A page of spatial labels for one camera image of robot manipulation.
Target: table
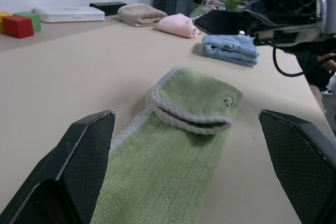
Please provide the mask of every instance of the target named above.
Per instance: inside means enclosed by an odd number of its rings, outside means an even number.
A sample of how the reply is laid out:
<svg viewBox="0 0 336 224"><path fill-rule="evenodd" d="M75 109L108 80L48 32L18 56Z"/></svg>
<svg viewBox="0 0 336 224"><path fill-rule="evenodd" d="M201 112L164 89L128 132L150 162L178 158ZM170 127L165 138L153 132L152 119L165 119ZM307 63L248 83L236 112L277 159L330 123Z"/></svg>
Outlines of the table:
<svg viewBox="0 0 336 224"><path fill-rule="evenodd" d="M234 85L243 94L236 121L205 199L199 223L299 224L267 151L258 113L270 109L314 123L334 136L304 77L274 68L271 48L247 68L202 57L201 39L154 28L102 23L43 24L34 37L0 36L0 211L69 125L115 109L114 136L144 108L144 96L176 65ZM278 52L287 72L300 70Z"/></svg>

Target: toy block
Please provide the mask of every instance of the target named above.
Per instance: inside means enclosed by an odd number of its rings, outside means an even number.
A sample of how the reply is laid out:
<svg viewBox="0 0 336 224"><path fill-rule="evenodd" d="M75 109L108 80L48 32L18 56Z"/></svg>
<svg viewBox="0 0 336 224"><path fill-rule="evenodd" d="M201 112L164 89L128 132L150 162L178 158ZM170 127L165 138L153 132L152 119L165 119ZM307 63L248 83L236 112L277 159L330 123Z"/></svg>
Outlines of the toy block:
<svg viewBox="0 0 336 224"><path fill-rule="evenodd" d="M32 19L31 22L33 22L34 32L37 33L38 31L41 31L41 21L40 16L38 14L30 12L22 12L22 13L14 13L13 15L31 18Z"/></svg>
<svg viewBox="0 0 336 224"><path fill-rule="evenodd" d="M25 38L34 35L33 23L30 18L23 16L3 17L5 34L15 38Z"/></svg>
<svg viewBox="0 0 336 224"><path fill-rule="evenodd" d="M2 18L3 17L8 17L8 16L11 16L11 14L8 13L8 12L0 12L0 34L5 33L4 25L2 23Z"/></svg>

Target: yellow cube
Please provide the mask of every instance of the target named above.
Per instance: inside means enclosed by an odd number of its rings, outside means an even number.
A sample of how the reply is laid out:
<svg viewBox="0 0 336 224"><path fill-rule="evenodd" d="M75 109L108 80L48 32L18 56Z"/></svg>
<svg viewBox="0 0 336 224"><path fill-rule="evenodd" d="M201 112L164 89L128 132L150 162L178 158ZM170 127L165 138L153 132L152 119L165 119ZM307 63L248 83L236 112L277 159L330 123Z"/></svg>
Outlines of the yellow cube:
<svg viewBox="0 0 336 224"><path fill-rule="evenodd" d="M11 14L8 12L0 12L0 34L5 33L4 25L2 24L2 18L8 16L11 16Z"/></svg>

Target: green towel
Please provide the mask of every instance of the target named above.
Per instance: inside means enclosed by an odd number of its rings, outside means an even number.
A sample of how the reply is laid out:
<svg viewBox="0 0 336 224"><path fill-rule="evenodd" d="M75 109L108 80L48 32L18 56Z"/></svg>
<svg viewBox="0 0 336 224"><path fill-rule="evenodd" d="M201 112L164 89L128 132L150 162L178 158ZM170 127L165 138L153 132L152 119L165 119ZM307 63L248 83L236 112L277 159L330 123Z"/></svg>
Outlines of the green towel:
<svg viewBox="0 0 336 224"><path fill-rule="evenodd" d="M91 223L196 223L229 130L196 134L160 120L155 108L164 107L167 117L187 125L179 116L191 114L201 121L191 124L201 129L206 119L233 119L241 97L232 86L185 67L165 75L150 106L113 141Z"/></svg>

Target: pink towel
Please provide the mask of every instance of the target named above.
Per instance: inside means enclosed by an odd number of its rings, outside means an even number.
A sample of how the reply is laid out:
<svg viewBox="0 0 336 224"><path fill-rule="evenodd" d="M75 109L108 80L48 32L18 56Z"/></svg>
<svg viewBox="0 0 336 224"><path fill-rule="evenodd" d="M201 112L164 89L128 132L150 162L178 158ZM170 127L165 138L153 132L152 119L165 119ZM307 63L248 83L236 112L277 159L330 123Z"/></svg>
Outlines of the pink towel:
<svg viewBox="0 0 336 224"><path fill-rule="evenodd" d="M161 31L185 38L195 38L201 34L200 30L194 26L193 20L183 14L165 17L159 21L156 27Z"/></svg>

